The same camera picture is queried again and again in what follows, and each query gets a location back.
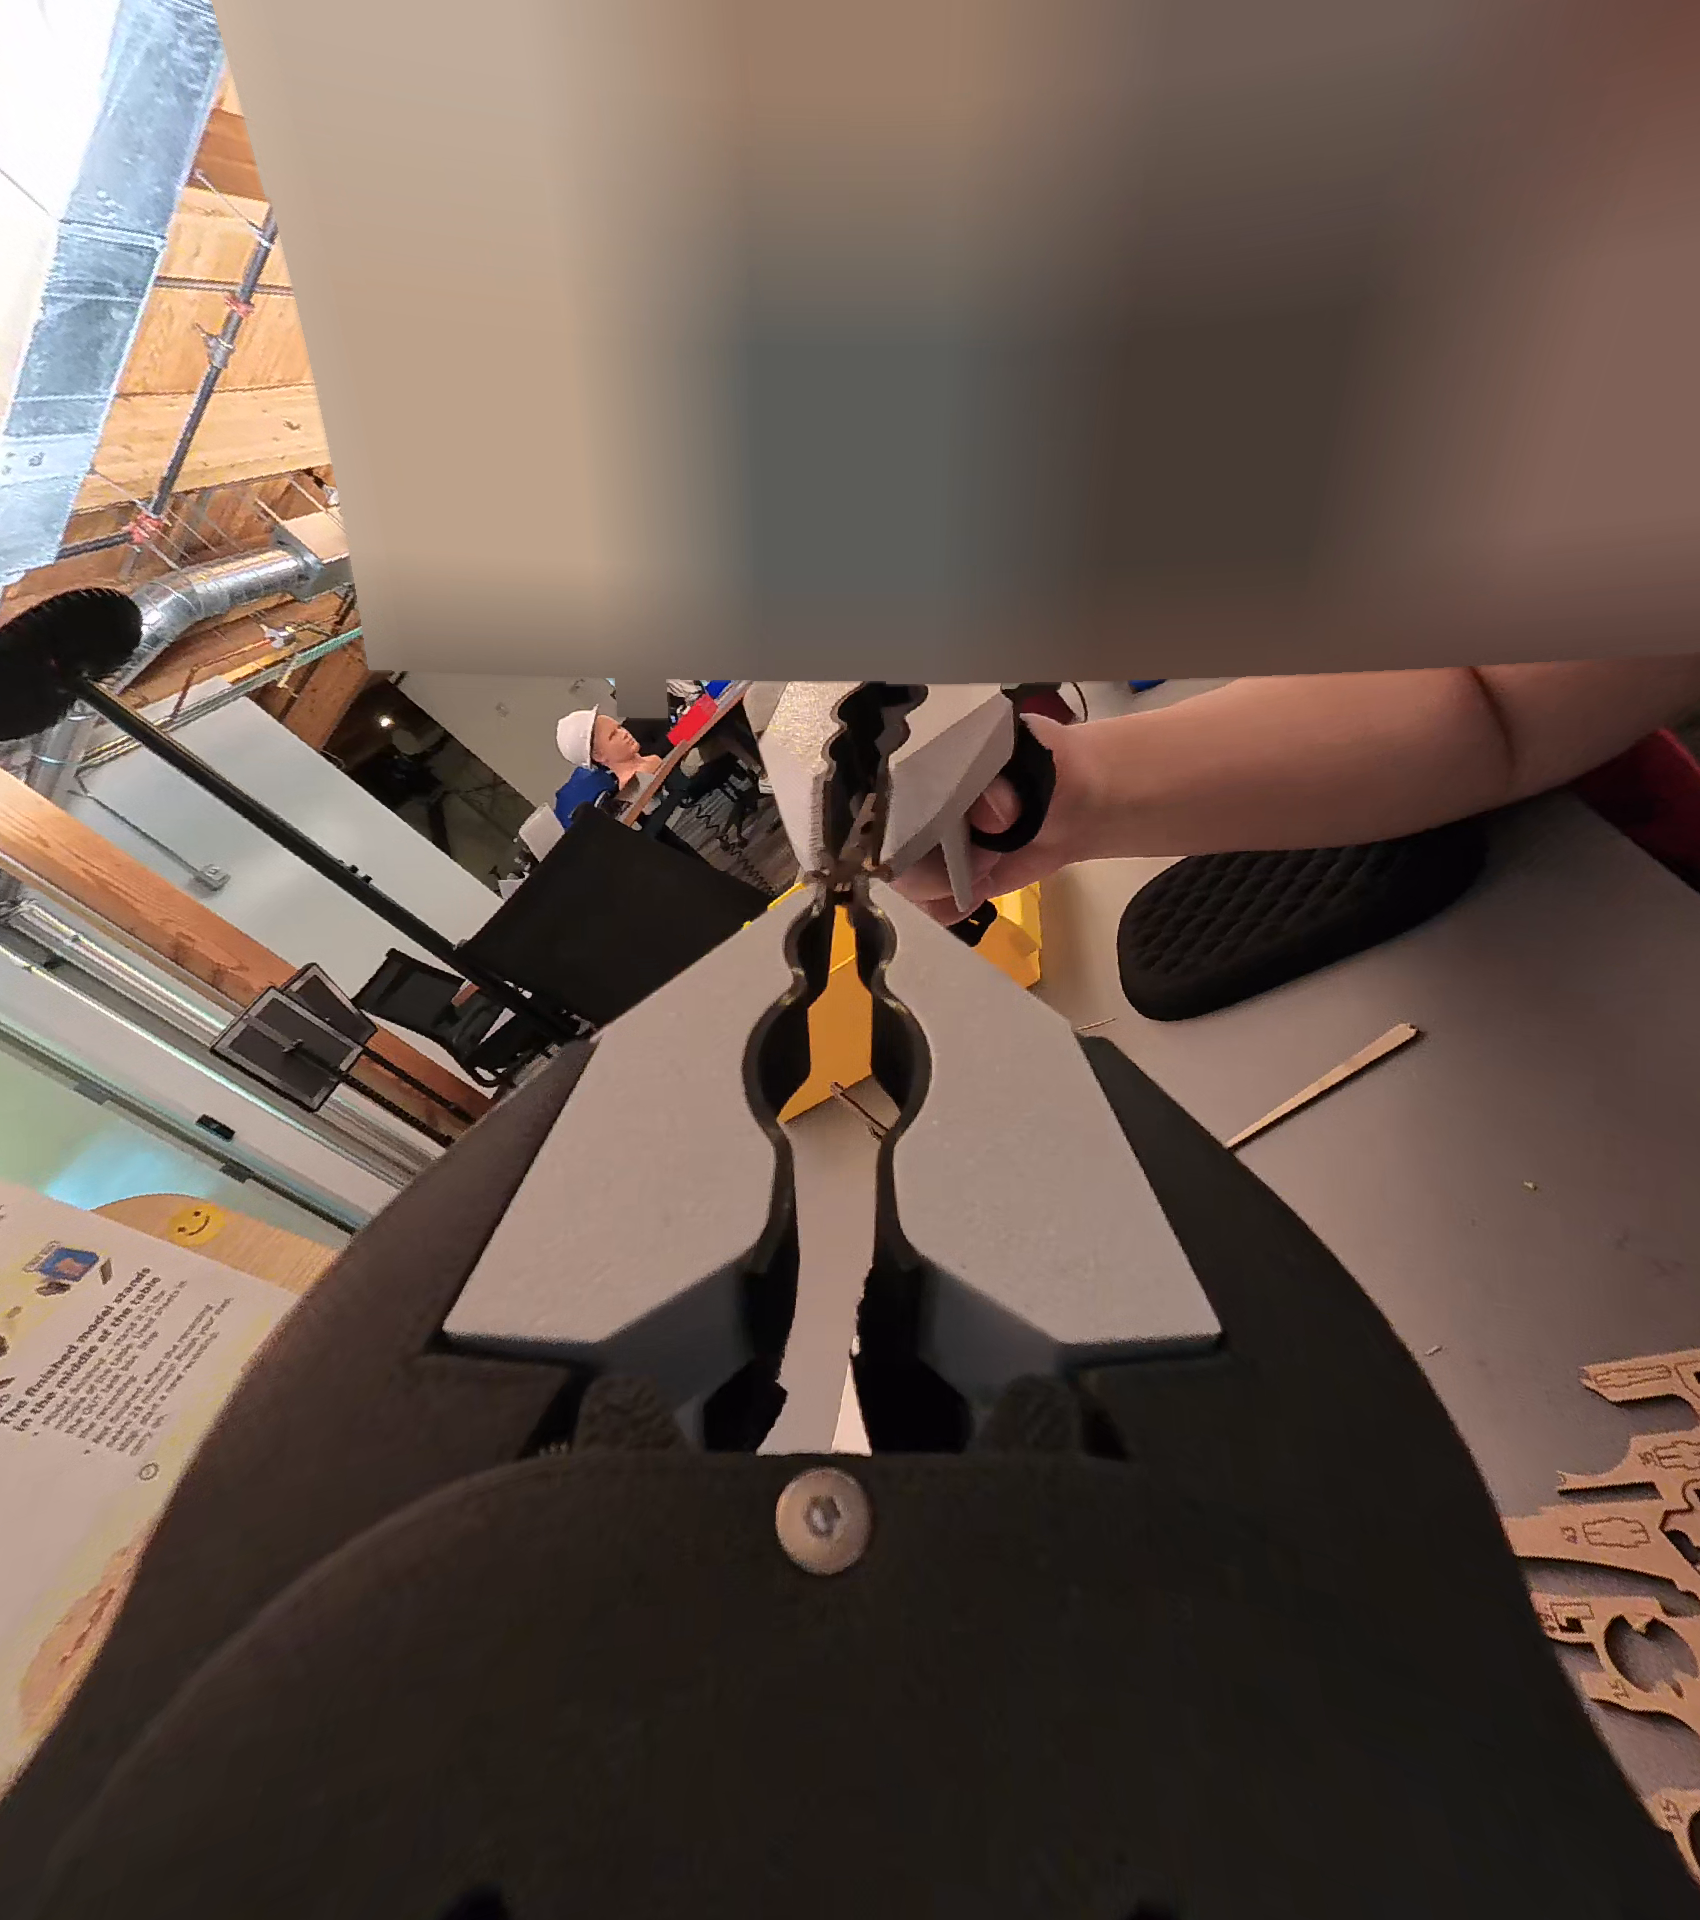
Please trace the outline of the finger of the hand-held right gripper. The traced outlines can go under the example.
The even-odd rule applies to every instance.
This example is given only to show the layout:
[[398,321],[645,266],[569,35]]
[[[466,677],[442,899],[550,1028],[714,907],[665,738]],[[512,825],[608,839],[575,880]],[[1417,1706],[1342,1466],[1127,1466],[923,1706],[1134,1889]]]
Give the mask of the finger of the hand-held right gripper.
[[1005,689],[863,689],[880,747],[880,839],[863,876],[911,876],[941,854],[951,886],[979,880],[971,807],[1005,778],[1016,712]]
[[850,835],[850,783],[840,771],[840,708],[856,682],[786,682],[766,728],[766,776],[801,880],[836,870]]

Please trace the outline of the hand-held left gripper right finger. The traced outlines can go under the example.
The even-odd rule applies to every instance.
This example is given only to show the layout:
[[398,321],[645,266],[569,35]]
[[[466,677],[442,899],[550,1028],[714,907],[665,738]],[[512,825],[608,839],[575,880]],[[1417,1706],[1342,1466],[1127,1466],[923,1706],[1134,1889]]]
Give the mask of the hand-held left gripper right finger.
[[850,899],[880,1149],[873,1267],[850,1359],[873,1451],[959,1451],[1027,1375],[1222,1348],[1071,1020],[889,886]]

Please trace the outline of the model instruction booklet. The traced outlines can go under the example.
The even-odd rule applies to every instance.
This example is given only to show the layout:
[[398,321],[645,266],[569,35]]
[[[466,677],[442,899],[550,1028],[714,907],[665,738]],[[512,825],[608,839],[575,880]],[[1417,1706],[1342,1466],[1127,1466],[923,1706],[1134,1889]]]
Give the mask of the model instruction booklet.
[[193,1193],[0,1180],[0,1798],[98,1669],[178,1477],[337,1252]]

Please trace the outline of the silver rectangular air duct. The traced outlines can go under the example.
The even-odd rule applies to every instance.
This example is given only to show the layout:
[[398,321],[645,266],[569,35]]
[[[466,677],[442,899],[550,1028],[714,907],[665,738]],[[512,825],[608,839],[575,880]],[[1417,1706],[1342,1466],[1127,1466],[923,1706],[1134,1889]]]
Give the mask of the silver rectangular air duct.
[[208,0],[0,0],[0,599],[61,548],[221,73]]

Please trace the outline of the black framed marker card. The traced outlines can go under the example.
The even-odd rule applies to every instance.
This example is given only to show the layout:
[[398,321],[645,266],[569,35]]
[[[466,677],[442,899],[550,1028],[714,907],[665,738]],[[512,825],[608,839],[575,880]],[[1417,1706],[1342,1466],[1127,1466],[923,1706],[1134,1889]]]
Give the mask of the black framed marker card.
[[322,1114],[361,1071],[378,1024],[322,972],[301,966],[261,987],[217,1042],[209,1057],[301,1114]]

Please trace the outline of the black mesh wrist rest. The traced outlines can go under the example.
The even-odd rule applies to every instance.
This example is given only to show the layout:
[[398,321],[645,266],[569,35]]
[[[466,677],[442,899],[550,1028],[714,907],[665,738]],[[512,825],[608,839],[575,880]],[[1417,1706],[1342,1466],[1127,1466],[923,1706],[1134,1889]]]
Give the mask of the black mesh wrist rest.
[[1150,1024],[1195,1024],[1366,955],[1486,876],[1486,820],[1378,844],[1207,851],[1162,870],[1119,919],[1119,986]]

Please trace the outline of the person's right forearm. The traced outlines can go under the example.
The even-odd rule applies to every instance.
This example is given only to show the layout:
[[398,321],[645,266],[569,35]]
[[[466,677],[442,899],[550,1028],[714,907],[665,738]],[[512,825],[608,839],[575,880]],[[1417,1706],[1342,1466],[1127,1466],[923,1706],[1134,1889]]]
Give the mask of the person's right forearm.
[[1092,860],[1372,844],[1523,798],[1521,738],[1474,667],[1237,677],[1088,728]]

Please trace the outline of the silver flexible round duct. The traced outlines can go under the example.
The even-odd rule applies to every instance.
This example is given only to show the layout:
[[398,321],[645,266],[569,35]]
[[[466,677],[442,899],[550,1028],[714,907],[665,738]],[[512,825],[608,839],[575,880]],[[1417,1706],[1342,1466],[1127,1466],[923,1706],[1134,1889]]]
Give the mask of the silver flexible round duct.
[[322,591],[355,589],[355,558],[314,553],[301,542],[246,548],[226,558],[199,558],[152,584],[140,584],[128,603],[140,609],[140,652],[122,667],[122,689],[134,682],[152,658],[162,658],[197,627],[217,627],[235,614],[253,614],[261,603],[313,603]]

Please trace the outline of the yellow plastic bin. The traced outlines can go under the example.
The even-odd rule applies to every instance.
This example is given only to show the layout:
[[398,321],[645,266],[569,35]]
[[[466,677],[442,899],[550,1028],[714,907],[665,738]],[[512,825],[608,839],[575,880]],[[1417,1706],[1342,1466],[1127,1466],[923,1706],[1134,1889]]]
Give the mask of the yellow plastic bin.
[[[1043,886],[1005,893],[987,901],[997,919],[979,937],[979,961],[1010,975],[1016,987],[1043,986]],[[777,1124],[793,1124],[868,1081],[868,987],[856,961],[856,926],[845,907],[830,924],[830,975],[827,992],[808,1009],[808,1081],[786,1100]]]

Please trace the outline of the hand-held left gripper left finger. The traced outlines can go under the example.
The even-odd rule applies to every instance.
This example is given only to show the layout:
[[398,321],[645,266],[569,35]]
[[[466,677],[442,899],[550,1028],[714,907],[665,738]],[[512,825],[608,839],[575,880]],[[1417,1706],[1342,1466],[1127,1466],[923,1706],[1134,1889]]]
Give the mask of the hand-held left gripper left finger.
[[597,1032],[444,1318],[455,1354],[641,1375],[714,1451],[786,1416],[813,1071],[813,889]]

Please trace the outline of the person's right hand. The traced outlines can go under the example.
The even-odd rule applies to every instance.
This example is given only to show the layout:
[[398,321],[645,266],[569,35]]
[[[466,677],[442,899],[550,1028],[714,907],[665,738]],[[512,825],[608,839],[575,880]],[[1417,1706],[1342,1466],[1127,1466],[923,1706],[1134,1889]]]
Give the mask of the person's right hand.
[[937,924],[971,919],[985,899],[1016,893],[1076,860],[1092,860],[1104,825],[1104,776],[1088,728],[1055,718],[1027,718],[1023,738],[1043,739],[1055,765],[1055,787],[1043,830],[1023,851],[971,844],[971,886],[956,893],[941,851],[925,851],[911,870],[892,876],[892,889]]

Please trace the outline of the black stand pole with disc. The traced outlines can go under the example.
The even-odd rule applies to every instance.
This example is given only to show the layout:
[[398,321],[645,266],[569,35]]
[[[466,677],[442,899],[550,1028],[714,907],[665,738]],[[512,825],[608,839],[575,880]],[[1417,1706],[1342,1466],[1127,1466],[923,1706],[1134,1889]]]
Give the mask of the black stand pole with disc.
[[125,708],[113,682],[128,672],[128,658],[144,645],[144,609],[122,589],[70,589],[56,591],[17,623],[0,627],[0,747],[38,738],[70,718],[70,708],[91,708],[106,718],[128,747],[149,749],[168,771],[178,771],[193,787],[217,798],[246,825],[261,830],[313,876],[337,886],[344,899],[369,907],[378,924],[403,934],[444,961],[466,986],[503,1001],[507,1015],[525,1020],[541,1042],[577,1042],[587,1020],[575,1020],[557,1004],[543,1004],[517,987],[503,972],[469,955],[469,947],[433,934],[424,919],[382,893],[361,867],[329,854],[281,811],[258,805],[251,787],[226,778],[217,765],[193,756],[173,729],[149,724],[140,708]]

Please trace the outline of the flat wooden stick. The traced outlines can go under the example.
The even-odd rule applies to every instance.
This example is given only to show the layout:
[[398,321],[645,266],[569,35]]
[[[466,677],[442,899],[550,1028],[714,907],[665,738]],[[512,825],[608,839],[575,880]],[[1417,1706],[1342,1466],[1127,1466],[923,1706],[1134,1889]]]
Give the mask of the flat wooden stick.
[[1366,1071],[1386,1066],[1390,1057],[1400,1057],[1417,1042],[1422,1042],[1422,1028],[1396,1024],[1390,1032],[1380,1032],[1378,1042],[1353,1053],[1337,1071],[1320,1075],[1313,1086],[1304,1086],[1300,1092],[1292,1092],[1287,1103],[1274,1103],[1271,1114],[1263,1114],[1257,1124],[1232,1131],[1222,1149],[1243,1153],[1248,1141],[1263,1141],[1264,1131],[1287,1126],[1292,1119],[1308,1114],[1326,1092],[1347,1089],[1353,1081],[1363,1081]]

